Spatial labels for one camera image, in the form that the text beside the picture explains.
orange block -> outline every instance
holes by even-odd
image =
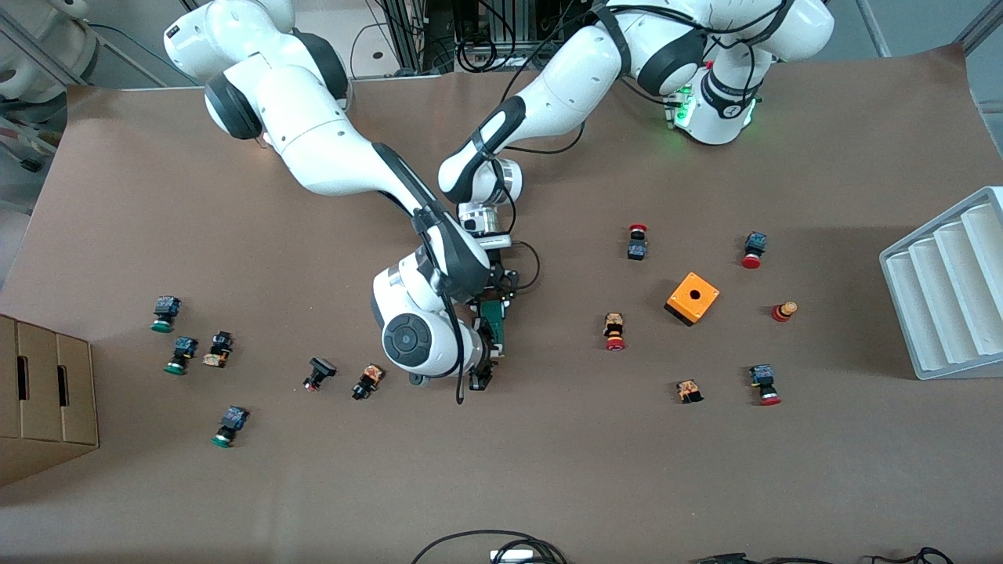
[[[675,292],[665,300],[665,309],[687,326],[691,326],[704,315],[710,304],[717,299],[719,291],[695,273],[689,273]]]

gray floor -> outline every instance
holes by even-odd
[[[908,55],[951,42],[988,3],[988,0],[871,0],[879,25],[885,34],[893,55]],[[820,60],[860,59],[877,56],[864,19],[854,0],[830,0],[829,9],[835,16],[837,27],[828,44],[816,58]],[[170,3],[160,10],[181,14],[180,4]],[[140,34],[140,41],[148,42],[148,47],[159,51],[159,28],[153,26],[148,33]],[[130,54],[151,68],[160,64],[141,51]],[[95,80],[108,87],[148,87],[149,83],[134,72],[122,74],[109,65],[117,61],[111,57],[99,59],[95,69]],[[969,80],[972,94],[977,100],[1003,99],[1003,32],[990,36],[969,58]],[[172,83],[184,84],[172,73]],[[986,114],[986,125],[992,131],[997,147],[1003,151],[1003,114]],[[0,160],[0,199],[5,195],[15,195],[12,200],[19,204],[32,205],[41,190],[43,174],[28,175],[10,160]],[[0,286],[6,278],[10,265],[20,244],[27,221],[12,212],[0,214]]]

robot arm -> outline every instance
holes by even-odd
[[[503,101],[442,163],[439,186],[450,201],[497,202],[499,171],[522,181],[518,165],[497,154],[518,140],[571,131],[623,75],[653,96],[668,96],[694,75],[694,83],[706,77],[710,93],[688,100],[693,117],[683,128],[703,143],[727,143],[741,130],[773,56],[811,56],[832,31],[831,15],[819,0],[611,0],[597,14],[598,21],[575,33],[530,85]],[[711,33],[730,48],[713,69],[701,69]],[[736,101],[737,110],[731,107]],[[716,119],[705,105],[722,108]],[[514,198],[521,189],[512,191]]]
[[[347,79],[334,50],[319,38],[282,33],[251,0],[216,0],[203,9],[169,28],[164,42],[172,58],[197,76],[227,65],[206,83],[216,123],[238,138],[261,135],[311,192],[383,194],[421,237],[417,251],[373,281],[373,314],[390,359],[429,377],[482,364],[487,346],[451,308],[453,300],[483,290],[486,253],[393,150],[355,130],[345,115]]]

